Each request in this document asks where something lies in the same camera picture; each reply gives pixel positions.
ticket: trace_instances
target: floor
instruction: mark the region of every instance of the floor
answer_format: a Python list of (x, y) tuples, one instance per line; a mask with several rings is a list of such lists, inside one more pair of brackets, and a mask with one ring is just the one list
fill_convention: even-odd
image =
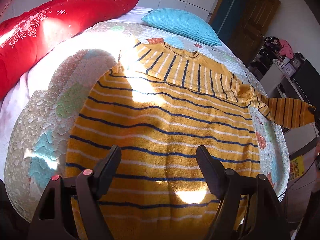
[(29, 223), (12, 207), (2, 180), (0, 180), (0, 236), (5, 240), (27, 239)]

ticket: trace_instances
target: white bedsheet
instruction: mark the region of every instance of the white bedsheet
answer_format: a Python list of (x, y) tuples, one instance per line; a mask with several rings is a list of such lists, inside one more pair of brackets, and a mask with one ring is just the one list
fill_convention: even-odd
[[(136, 6), (130, 12), (117, 18), (116, 21), (129, 23), (132, 22), (145, 25), (141, 18), (148, 14), (150, 10), (152, 9)], [(222, 46), (216, 48), (233, 54), (223, 42), (221, 43)], [(37, 76), (38, 74), (36, 68), (32, 68), (30, 71), (24, 73), (16, 86), (8, 92), (2, 101), (0, 101), (0, 179), (2, 181), (4, 181), (4, 165), (15, 122), (21, 114), (23, 108), (29, 102), (33, 93), (36, 90), (41, 89), (42, 84), (36, 82), (36, 80), (38, 80)]]

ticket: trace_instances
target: wooden door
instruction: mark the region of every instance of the wooden door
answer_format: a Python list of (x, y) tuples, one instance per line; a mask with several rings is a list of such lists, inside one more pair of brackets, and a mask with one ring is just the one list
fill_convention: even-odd
[(227, 44), (245, 65), (249, 65), (258, 53), (279, 5), (279, 0), (248, 0), (246, 10)]

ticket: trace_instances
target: bedspread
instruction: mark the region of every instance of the bedspread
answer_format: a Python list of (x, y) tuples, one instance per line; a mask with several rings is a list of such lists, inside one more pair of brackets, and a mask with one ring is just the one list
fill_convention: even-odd
[[(50, 177), (65, 175), (65, 153), (73, 127), (95, 82), (118, 61), (126, 36), (143, 43), (165, 41), (173, 47), (198, 50), (224, 64), (244, 83), (265, 94), (261, 84), (234, 55), (188, 38), (137, 23), (106, 21), (58, 45), (32, 71), (41, 89), (35, 90), (12, 132), (4, 171), (9, 199), (31, 221)], [(250, 107), (259, 143), (260, 168), (280, 195), (287, 186), (289, 154), (281, 128)]]

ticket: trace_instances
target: red duvet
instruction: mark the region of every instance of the red duvet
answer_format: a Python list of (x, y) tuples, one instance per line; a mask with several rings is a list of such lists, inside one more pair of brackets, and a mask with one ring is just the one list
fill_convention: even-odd
[(0, 100), (57, 44), (130, 11), (138, 0), (52, 0), (0, 24)]

